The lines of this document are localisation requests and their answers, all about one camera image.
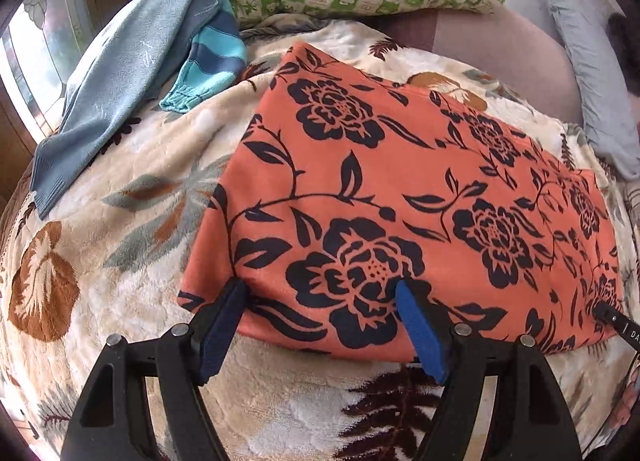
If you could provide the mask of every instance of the light blue cloth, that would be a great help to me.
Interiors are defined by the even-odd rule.
[[[31,190],[44,218],[143,100],[184,62],[221,0],[133,0],[92,42],[69,78],[58,134],[36,149]]]
[[[171,91],[160,102],[163,110],[189,112],[231,86],[246,67],[246,47],[229,0],[196,35],[187,61]]]
[[[640,178],[640,142],[618,58],[583,0],[544,0],[564,40],[582,101],[584,133],[596,156],[628,180]]]

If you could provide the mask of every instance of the dark hair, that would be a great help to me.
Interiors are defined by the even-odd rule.
[[[609,17],[607,35],[625,76],[626,88],[640,96],[640,38],[632,22],[624,15]]]

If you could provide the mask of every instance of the blue clamp pad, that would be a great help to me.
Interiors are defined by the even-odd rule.
[[[421,293],[421,285],[424,284],[420,281],[399,281],[396,284],[396,307],[424,372],[432,376],[437,384],[444,385],[450,371],[452,341],[449,330],[452,322],[448,315],[444,322],[440,321],[442,307],[434,308],[439,313],[437,316],[429,311],[431,304],[427,300],[427,293]]]
[[[198,358],[196,381],[203,386],[220,372],[226,352],[242,317],[249,295],[248,286],[231,278],[214,303],[201,307],[191,319],[191,346]]]

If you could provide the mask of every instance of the window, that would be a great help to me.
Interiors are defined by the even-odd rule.
[[[93,33],[86,0],[24,0],[2,34],[0,77],[36,142],[60,126],[66,83]]]

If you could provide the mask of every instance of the floral fleece blanket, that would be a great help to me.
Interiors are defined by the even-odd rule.
[[[291,18],[283,20],[289,27]],[[46,219],[34,211],[33,194],[24,200],[0,260],[0,367],[56,451],[110,333],[139,341],[190,319],[175,297],[196,229],[294,41],[372,75],[451,94],[518,127],[567,166],[593,170],[616,234],[624,311],[640,319],[638,225],[625,208],[624,185],[600,165],[579,127],[535,111],[466,64],[400,47],[358,22],[277,33],[273,25],[252,30],[251,64],[239,82],[190,112],[163,112],[157,102],[141,108]],[[635,396],[627,386],[637,376],[632,358],[619,337],[548,357],[583,448],[603,443],[624,421],[628,405],[618,401],[625,387],[623,401]],[[488,430],[495,380],[485,387],[468,459],[479,459]],[[158,384],[148,390],[159,447],[174,459]],[[202,389],[232,459],[279,461],[410,459],[431,430],[441,393],[416,364],[332,359],[240,335]]]

